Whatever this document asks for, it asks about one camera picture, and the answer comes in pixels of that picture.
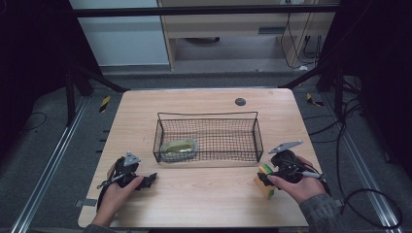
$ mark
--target wire basket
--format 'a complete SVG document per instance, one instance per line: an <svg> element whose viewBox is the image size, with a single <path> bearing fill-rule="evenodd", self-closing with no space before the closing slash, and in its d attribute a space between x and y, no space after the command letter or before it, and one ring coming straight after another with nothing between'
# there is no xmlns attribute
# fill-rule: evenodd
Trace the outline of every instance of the wire basket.
<svg viewBox="0 0 412 233"><path fill-rule="evenodd" d="M258 112L228 114L158 113L154 138L157 162L239 160L259 162L263 144ZM167 151L165 146L174 148Z"/></svg>

